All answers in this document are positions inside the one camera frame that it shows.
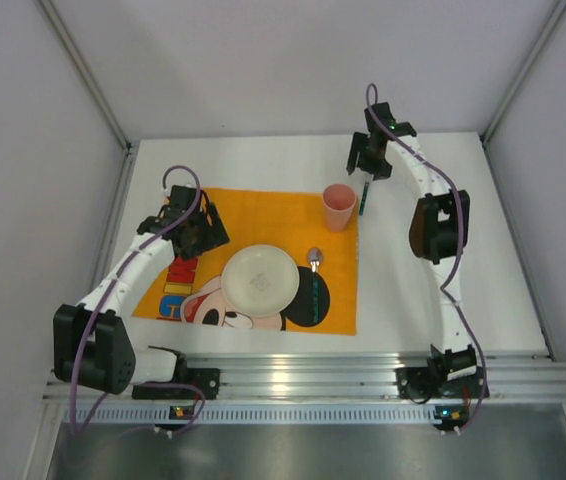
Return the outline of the spoon with green handle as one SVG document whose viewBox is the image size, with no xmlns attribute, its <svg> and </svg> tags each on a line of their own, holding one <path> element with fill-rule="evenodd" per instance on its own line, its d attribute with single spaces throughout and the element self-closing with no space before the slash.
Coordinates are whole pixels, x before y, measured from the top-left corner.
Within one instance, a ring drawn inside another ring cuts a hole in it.
<svg viewBox="0 0 566 480">
<path fill-rule="evenodd" d="M 313 247 L 309 250 L 307 259 L 312 272 L 313 324 L 317 325 L 319 323 L 320 313 L 318 272 L 320 264 L 323 260 L 323 253 L 318 247 Z"/>
</svg>

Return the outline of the cream round plate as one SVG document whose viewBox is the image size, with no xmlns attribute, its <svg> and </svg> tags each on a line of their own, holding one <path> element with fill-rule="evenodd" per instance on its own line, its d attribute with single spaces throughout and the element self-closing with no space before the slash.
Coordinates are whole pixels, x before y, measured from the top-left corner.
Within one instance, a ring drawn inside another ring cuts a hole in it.
<svg viewBox="0 0 566 480">
<path fill-rule="evenodd" d="M 300 274 L 287 252 L 258 244 L 235 253 L 225 264 L 220 281 L 225 300 L 236 312 L 265 318 L 292 303 Z"/>
</svg>

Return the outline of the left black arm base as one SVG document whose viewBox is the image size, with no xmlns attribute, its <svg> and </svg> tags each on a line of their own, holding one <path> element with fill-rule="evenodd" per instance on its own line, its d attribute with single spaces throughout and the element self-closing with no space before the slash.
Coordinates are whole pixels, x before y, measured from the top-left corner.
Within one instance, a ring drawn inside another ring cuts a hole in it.
<svg viewBox="0 0 566 480">
<path fill-rule="evenodd" d="M 191 367 L 182 352 L 150 347 L 137 357 L 131 385 L 135 400 L 214 400 L 220 370 Z"/>
</svg>

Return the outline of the pink plastic cup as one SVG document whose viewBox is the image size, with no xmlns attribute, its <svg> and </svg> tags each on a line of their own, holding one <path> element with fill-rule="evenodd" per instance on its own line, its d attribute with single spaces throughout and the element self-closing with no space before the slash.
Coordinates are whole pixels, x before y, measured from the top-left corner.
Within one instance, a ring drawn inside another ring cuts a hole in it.
<svg viewBox="0 0 566 480">
<path fill-rule="evenodd" d="M 346 184 L 329 185 L 322 193 L 323 219 L 332 232 L 343 231 L 357 204 L 355 191 Z"/>
</svg>

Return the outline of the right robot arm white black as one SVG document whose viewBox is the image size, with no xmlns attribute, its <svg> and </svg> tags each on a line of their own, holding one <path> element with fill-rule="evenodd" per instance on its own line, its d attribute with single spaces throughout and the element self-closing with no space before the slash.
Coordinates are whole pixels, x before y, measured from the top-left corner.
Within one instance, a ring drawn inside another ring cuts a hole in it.
<svg viewBox="0 0 566 480">
<path fill-rule="evenodd" d="M 416 198 L 408 229 L 412 254 L 428 272 L 433 310 L 442 324 L 441 341 L 430 346 L 430 377 L 438 384 L 474 375 L 478 370 L 474 340 L 458 313 L 460 280 L 457 274 L 469 234 L 470 197 L 451 177 L 404 140 L 417 132 L 399 122 L 387 102 L 364 110 L 367 131 L 353 134 L 346 164 L 348 174 L 364 173 L 359 212 L 365 211 L 371 185 L 400 171 Z"/>
</svg>

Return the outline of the orange Mickey Mouse placemat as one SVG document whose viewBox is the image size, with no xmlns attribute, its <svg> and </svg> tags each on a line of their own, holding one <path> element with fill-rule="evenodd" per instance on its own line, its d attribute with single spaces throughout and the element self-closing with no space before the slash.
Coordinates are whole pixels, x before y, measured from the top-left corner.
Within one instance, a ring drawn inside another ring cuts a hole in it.
<svg viewBox="0 0 566 480">
<path fill-rule="evenodd" d="M 324 224 L 319 194 L 212 188 L 229 243 L 176 259 L 154 280 L 138 318 L 247 330 L 353 335 L 358 225 Z"/>
</svg>

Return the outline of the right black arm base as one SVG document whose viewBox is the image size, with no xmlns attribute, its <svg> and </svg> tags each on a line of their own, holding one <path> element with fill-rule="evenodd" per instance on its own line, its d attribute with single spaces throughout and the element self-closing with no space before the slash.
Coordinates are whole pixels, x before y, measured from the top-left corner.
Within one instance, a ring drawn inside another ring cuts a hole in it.
<svg viewBox="0 0 566 480">
<path fill-rule="evenodd" d="M 396 380 L 399 397 L 417 404 L 433 399 L 479 399 L 489 394 L 473 347 L 459 352 L 432 348 L 426 366 L 399 368 Z"/>
</svg>

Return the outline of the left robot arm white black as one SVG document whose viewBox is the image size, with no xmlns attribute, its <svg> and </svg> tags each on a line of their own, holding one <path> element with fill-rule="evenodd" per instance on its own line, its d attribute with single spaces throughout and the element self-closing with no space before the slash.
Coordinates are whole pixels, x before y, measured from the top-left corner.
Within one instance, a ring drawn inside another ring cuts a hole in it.
<svg viewBox="0 0 566 480">
<path fill-rule="evenodd" d="M 229 242 L 214 203 L 203 190 L 174 185 L 159 212 L 143 220 L 122 259 L 76 305 L 53 318 L 57 379 L 119 394 L 130 385 L 174 382 L 180 353 L 136 346 L 127 323 L 158 275 Z"/>
</svg>

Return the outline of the fork with green handle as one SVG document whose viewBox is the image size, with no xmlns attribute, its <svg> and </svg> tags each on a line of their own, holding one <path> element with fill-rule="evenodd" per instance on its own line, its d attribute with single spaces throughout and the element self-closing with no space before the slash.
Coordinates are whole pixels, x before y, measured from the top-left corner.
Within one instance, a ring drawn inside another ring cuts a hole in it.
<svg viewBox="0 0 566 480">
<path fill-rule="evenodd" d="M 373 177 L 372 177 L 371 174 L 366 173 L 364 175 L 364 183 L 363 183 L 363 188 L 362 188 L 362 192 L 361 192 L 361 196 L 360 196 L 359 210 L 358 210 L 358 215 L 360 217 L 362 217 L 364 215 L 364 212 L 365 212 L 365 207 L 366 207 L 367 198 L 368 198 L 368 194 L 369 194 L 369 190 L 370 190 L 372 180 L 373 180 Z"/>
</svg>

